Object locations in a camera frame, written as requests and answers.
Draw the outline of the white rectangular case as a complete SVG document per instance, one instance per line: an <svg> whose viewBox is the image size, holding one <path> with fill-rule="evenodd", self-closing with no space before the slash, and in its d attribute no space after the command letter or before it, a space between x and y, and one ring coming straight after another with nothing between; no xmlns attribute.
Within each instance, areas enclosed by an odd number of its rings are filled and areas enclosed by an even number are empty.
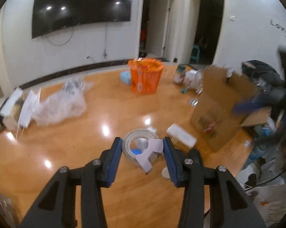
<svg viewBox="0 0 286 228"><path fill-rule="evenodd" d="M194 136L192 136L176 123L172 124L166 130L166 134L170 137L173 137L174 139L177 139L178 142L181 142L187 148L193 148L197 142L197 139Z"/></svg>

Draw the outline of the brown cardboard box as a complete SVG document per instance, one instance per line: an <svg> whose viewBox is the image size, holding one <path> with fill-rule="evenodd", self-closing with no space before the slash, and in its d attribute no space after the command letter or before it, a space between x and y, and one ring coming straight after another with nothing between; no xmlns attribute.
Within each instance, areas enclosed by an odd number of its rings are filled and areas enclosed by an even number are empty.
<svg viewBox="0 0 286 228"><path fill-rule="evenodd" d="M223 67L210 65L203 70L203 90L190 118L191 124L208 143L219 151L242 127L267 123L271 108L234 113L233 107L257 94L257 87L247 78Z"/></svg>

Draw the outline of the clear plastic bag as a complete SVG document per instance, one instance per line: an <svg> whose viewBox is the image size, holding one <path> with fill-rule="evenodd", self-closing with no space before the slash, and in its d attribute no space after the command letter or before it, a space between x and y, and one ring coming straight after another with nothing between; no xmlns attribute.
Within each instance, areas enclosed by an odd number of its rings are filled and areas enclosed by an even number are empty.
<svg viewBox="0 0 286 228"><path fill-rule="evenodd" d="M38 126L49 126L72 117L79 117L86 108L82 92L61 90L40 102L32 118Z"/></svg>

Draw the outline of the small cardboard packet box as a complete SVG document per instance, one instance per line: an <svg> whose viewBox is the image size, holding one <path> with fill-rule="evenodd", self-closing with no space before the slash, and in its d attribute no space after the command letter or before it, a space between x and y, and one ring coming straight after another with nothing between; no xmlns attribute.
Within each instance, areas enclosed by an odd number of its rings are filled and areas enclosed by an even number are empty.
<svg viewBox="0 0 286 228"><path fill-rule="evenodd" d="M8 131L16 131L24 104L24 91L17 87L0 108L0 126Z"/></svg>

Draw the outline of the grey crumpled plastic bag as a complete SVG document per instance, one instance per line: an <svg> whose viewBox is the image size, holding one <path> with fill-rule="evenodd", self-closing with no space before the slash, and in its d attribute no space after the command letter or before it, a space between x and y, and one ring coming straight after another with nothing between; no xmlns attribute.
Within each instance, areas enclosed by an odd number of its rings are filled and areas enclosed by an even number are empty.
<svg viewBox="0 0 286 228"><path fill-rule="evenodd" d="M86 82L82 78L72 78L68 79L63 87L62 90L64 92L67 92L69 94L75 94L75 93L85 93L86 91L90 90L93 87L93 82Z"/></svg>

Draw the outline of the green cap glass bottle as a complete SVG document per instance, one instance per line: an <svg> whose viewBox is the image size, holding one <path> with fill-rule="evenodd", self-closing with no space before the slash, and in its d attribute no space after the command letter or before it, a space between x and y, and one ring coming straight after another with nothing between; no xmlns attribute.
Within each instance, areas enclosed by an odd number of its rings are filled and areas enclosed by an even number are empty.
<svg viewBox="0 0 286 228"><path fill-rule="evenodd" d="M182 84L185 78L185 73L186 73L186 67L185 65L179 64L177 66L177 69L175 71L174 77L173 77L173 82L175 84Z"/></svg>

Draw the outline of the light blue pouch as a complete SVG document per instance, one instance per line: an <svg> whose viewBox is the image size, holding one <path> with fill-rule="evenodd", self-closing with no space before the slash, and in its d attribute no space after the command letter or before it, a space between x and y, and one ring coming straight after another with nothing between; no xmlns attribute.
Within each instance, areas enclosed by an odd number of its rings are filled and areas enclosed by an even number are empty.
<svg viewBox="0 0 286 228"><path fill-rule="evenodd" d="M130 86L131 85L131 72L129 70L120 73L120 80Z"/></svg>

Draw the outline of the teal plastic stool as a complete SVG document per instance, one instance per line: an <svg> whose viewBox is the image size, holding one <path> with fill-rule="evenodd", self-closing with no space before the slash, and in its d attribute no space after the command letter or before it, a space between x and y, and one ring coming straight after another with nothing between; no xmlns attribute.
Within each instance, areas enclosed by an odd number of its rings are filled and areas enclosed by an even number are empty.
<svg viewBox="0 0 286 228"><path fill-rule="evenodd" d="M199 63L200 59L200 47L198 45L193 45L190 60L196 61L196 63Z"/></svg>

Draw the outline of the black wall television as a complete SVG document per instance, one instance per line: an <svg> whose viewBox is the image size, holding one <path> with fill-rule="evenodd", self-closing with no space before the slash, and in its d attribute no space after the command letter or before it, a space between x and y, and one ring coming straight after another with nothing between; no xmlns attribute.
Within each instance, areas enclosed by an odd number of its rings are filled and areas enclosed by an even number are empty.
<svg viewBox="0 0 286 228"><path fill-rule="evenodd" d="M32 37L100 22L127 22L132 0L34 0Z"/></svg>

